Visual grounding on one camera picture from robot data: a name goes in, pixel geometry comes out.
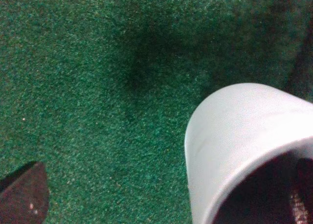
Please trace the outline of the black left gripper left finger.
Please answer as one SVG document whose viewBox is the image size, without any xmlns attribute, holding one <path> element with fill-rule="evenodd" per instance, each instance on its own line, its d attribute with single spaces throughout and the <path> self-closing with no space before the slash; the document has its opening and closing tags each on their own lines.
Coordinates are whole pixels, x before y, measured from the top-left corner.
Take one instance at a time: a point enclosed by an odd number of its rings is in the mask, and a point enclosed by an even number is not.
<svg viewBox="0 0 313 224">
<path fill-rule="evenodd" d="M 45 164 L 30 161 L 0 180 L 0 222 L 42 224 L 49 209 Z"/>
</svg>

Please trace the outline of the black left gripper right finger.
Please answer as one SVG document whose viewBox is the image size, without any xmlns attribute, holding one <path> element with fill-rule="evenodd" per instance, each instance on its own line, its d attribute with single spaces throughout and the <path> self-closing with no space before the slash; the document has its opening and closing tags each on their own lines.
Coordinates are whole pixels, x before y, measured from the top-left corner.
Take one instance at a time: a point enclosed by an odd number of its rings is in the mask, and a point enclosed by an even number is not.
<svg viewBox="0 0 313 224">
<path fill-rule="evenodd" d="M 290 207 L 294 224 L 313 223 L 313 160 L 301 158 L 291 183 Z"/>
</svg>

